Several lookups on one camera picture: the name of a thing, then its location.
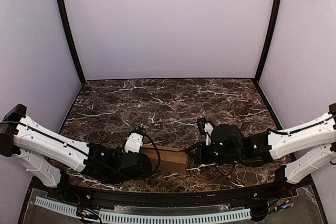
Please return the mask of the brown cardboard box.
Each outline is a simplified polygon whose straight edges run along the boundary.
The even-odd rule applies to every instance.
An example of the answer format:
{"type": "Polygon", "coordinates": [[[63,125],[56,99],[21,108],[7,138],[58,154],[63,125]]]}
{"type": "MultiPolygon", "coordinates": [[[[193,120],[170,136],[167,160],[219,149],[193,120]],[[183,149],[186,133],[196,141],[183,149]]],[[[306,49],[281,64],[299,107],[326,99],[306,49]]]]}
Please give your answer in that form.
{"type": "MultiPolygon", "coordinates": [[[[157,146],[160,153],[159,172],[185,174],[187,167],[187,154],[185,153],[186,145],[181,148],[157,146]]],[[[141,152],[148,156],[152,168],[155,169],[158,163],[157,153],[152,145],[143,145],[141,152]]]]}

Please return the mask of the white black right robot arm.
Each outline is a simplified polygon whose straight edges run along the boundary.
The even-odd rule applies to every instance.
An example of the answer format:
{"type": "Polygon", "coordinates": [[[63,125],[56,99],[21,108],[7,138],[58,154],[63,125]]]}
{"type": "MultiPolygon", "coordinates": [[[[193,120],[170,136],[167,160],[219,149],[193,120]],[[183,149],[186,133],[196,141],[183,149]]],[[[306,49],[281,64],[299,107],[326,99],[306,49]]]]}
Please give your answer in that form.
{"type": "Polygon", "coordinates": [[[305,150],[304,156],[276,170],[276,180],[297,184],[307,175],[335,160],[335,104],[320,117],[289,129],[272,130],[245,137],[237,125],[215,125],[197,119],[206,140],[185,150],[196,164],[242,164],[259,167],[288,154],[305,150]]]}

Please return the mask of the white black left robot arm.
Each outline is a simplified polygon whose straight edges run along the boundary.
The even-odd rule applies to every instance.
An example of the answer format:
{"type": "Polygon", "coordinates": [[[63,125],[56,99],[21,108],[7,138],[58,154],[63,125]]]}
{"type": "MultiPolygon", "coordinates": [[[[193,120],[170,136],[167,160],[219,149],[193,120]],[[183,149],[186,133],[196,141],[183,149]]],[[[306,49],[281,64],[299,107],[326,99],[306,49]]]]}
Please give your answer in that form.
{"type": "Polygon", "coordinates": [[[103,184],[146,179],[158,169],[141,152],[144,138],[149,138],[143,127],[131,131],[123,147],[107,148],[59,135],[27,116],[26,110],[17,104],[1,121],[1,155],[18,159],[49,188],[67,183],[68,178],[48,158],[103,184]]]}

